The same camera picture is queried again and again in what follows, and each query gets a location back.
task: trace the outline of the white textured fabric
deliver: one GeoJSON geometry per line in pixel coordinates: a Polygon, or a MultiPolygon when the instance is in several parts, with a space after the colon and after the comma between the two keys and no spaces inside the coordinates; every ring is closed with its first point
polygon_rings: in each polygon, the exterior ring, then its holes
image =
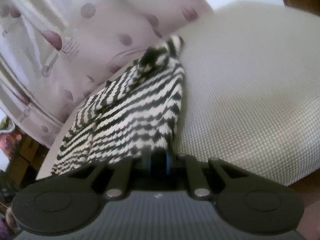
{"type": "Polygon", "coordinates": [[[237,3],[181,29],[174,151],[288,185],[320,167],[320,18],[237,3]]]}

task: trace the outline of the gray ribbed surface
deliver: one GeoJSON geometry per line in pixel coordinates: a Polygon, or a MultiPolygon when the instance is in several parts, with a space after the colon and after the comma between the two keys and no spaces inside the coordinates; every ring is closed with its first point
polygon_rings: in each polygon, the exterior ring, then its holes
{"type": "Polygon", "coordinates": [[[320,168],[320,18],[243,2],[178,31],[186,78],[173,149],[289,185],[320,168]]]}
{"type": "Polygon", "coordinates": [[[108,203],[86,228],[65,236],[35,236],[22,232],[15,240],[303,240],[295,232],[253,236],[222,221],[213,206],[186,192],[132,192],[108,203]]]}

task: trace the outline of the curtain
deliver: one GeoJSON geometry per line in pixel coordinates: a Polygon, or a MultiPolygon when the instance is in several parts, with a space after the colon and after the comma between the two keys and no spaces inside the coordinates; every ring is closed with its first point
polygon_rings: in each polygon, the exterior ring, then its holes
{"type": "Polygon", "coordinates": [[[0,107],[50,147],[73,109],[204,0],[0,0],[0,107]]]}

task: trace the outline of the black and white striped fabric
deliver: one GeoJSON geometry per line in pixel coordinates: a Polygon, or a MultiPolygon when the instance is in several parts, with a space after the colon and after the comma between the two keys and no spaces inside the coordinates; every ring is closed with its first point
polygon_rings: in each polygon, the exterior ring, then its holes
{"type": "Polygon", "coordinates": [[[167,150],[181,109],[183,40],[173,35],[98,94],[90,96],[65,135],[53,174],[94,160],[117,162],[144,151],[167,150]]]}

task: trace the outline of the metal pin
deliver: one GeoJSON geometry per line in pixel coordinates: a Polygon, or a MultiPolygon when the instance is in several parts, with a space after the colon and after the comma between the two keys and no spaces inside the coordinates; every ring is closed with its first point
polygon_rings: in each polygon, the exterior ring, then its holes
{"type": "Polygon", "coordinates": [[[210,191],[206,188],[198,188],[194,191],[194,193],[198,197],[206,197],[210,194],[210,191]]]}
{"type": "Polygon", "coordinates": [[[122,195],[122,191],[117,188],[112,188],[106,192],[106,195],[111,198],[119,197],[122,195]]]}

